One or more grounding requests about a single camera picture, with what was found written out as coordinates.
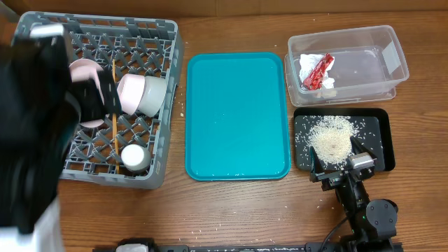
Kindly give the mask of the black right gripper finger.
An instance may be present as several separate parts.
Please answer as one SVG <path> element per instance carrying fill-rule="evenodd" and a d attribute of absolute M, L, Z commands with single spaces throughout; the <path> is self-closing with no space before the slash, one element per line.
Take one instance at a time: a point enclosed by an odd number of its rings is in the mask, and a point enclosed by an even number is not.
<path fill-rule="evenodd" d="M 322 168 L 319 157 L 318 157 L 314 147 L 310 148 L 310 158 L 311 158 L 310 174 L 311 175 L 323 174 L 324 169 Z"/>
<path fill-rule="evenodd" d="M 377 156 L 370 150 L 368 150 L 356 137 L 351 136 L 350 142 L 352 151 L 355 155 L 367 153 L 374 161 L 377 160 Z"/>

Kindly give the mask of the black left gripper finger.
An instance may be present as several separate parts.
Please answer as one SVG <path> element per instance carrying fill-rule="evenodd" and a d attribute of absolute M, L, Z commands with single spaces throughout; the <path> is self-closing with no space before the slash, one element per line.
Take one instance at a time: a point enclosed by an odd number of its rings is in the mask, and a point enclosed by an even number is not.
<path fill-rule="evenodd" d="M 71 84 L 71 93 L 80 106 L 80 121 L 82 123 L 103 120 L 106 111 L 93 79 L 78 80 Z"/>
<path fill-rule="evenodd" d="M 100 83 L 101 94 L 104 98 L 106 114 L 120 115 L 122 113 L 122 107 L 112 72 L 103 69 L 97 72 L 97 76 Z"/>

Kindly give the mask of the wooden chopstick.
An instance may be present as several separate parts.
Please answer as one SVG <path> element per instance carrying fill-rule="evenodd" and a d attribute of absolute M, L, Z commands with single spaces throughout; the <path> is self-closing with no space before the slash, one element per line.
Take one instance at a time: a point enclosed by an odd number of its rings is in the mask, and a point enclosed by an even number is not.
<path fill-rule="evenodd" d="M 116 82 L 116 61 L 113 59 L 112 61 L 112 75 L 113 75 L 113 82 Z"/>
<path fill-rule="evenodd" d="M 118 133 L 118 127 L 117 127 L 117 115 L 114 113 L 112 115 L 112 128 L 113 128 L 113 138 L 114 138 L 114 151 L 116 154 L 116 157 L 120 157 L 119 155 L 119 145 L 118 145 L 118 139 L 116 137 L 117 133 Z M 120 173 L 120 162 L 118 160 L 115 161 L 115 173 L 119 174 Z"/>

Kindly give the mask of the large white plate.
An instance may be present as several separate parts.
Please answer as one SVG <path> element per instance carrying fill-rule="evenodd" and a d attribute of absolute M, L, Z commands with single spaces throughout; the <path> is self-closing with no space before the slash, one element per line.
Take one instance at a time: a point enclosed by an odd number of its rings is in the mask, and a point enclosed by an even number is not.
<path fill-rule="evenodd" d="M 93 79 L 99 91 L 101 100 L 102 101 L 104 100 L 100 87 L 99 78 L 97 75 L 97 72 L 101 71 L 102 67 L 98 63 L 96 63 L 91 59 L 77 59 L 76 61 L 72 62 L 69 65 L 69 70 L 71 73 L 71 79 L 74 83 L 78 81 L 84 81 L 89 78 Z"/>

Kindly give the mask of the pile of rice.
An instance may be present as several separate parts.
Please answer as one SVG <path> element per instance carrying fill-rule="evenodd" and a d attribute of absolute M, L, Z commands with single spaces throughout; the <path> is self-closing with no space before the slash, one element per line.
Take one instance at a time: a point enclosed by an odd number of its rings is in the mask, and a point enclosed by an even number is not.
<path fill-rule="evenodd" d="M 357 137 L 365 124 L 350 116 L 343 115 L 303 115 L 295 123 L 298 132 L 295 133 L 295 143 L 305 154 L 302 164 L 308 168 L 310 164 L 309 149 L 314 148 L 323 168 L 327 170 L 343 169 L 347 159 L 353 155 L 350 137 Z"/>

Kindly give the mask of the grey bowl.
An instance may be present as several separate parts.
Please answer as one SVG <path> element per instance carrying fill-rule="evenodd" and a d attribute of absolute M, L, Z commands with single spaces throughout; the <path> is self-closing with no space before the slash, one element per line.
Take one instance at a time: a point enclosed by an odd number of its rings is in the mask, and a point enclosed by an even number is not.
<path fill-rule="evenodd" d="M 144 90 L 137 110 L 146 116 L 153 117 L 160 110 L 167 92 L 165 79 L 154 76 L 144 77 Z"/>

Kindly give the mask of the white paper cup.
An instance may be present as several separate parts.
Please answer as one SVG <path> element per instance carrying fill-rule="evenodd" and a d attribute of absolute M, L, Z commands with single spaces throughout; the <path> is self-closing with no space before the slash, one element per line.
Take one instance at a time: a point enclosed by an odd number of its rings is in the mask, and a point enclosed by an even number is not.
<path fill-rule="evenodd" d="M 123 148 L 121 160 L 127 170 L 134 173 L 140 173 L 151 165 L 151 154 L 149 150 L 137 145 L 130 144 Z"/>

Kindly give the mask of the red snack wrapper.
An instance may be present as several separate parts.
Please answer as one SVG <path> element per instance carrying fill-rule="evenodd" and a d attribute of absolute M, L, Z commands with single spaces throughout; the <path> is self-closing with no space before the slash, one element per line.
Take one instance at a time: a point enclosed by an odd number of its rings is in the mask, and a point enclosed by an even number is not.
<path fill-rule="evenodd" d="M 318 64 L 313 68 L 311 73 L 302 84 L 308 90 L 318 90 L 322 87 L 323 78 L 326 74 L 327 68 L 333 63 L 333 57 L 326 53 L 318 62 Z"/>

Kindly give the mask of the white tissue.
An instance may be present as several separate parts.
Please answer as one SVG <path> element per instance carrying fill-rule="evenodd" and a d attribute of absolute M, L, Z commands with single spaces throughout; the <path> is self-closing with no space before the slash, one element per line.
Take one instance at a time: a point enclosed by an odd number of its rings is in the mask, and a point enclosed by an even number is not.
<path fill-rule="evenodd" d="M 299 78 L 300 78 L 300 82 L 301 82 L 300 85 L 303 90 L 308 90 L 308 89 L 302 84 L 302 82 L 305 80 L 306 77 L 308 77 L 308 75 L 311 73 L 313 68 L 318 64 L 319 60 L 323 56 L 324 55 L 320 55 L 320 54 L 301 54 L 300 60 L 299 60 L 299 63 L 300 63 Z M 332 69 L 332 67 L 335 63 L 335 58 L 333 57 L 333 59 L 334 59 L 333 63 L 327 68 L 327 71 L 323 78 L 322 87 L 320 89 L 334 88 L 335 79 L 329 77 L 329 75 L 328 75 L 329 70 Z"/>

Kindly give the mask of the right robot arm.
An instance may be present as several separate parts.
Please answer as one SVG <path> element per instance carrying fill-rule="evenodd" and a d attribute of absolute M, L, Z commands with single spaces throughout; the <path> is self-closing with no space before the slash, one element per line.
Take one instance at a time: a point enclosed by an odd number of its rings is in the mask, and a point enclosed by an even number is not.
<path fill-rule="evenodd" d="M 318 155 L 310 148 L 310 181 L 321 182 L 322 190 L 334 190 L 346 217 L 319 244 L 319 251 L 399 252 L 401 243 L 394 243 L 398 206 L 389 199 L 371 200 L 364 180 L 375 175 L 377 156 L 355 137 L 350 138 L 354 155 L 342 171 L 325 173 Z"/>

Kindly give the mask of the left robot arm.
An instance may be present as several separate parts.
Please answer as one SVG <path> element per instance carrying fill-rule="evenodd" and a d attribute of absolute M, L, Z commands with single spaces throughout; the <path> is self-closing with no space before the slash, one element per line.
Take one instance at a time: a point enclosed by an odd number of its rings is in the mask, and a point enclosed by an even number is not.
<path fill-rule="evenodd" d="M 121 112 L 112 73 L 73 80 L 67 35 L 1 47 L 1 250 L 62 251 L 58 182 L 79 124 Z"/>

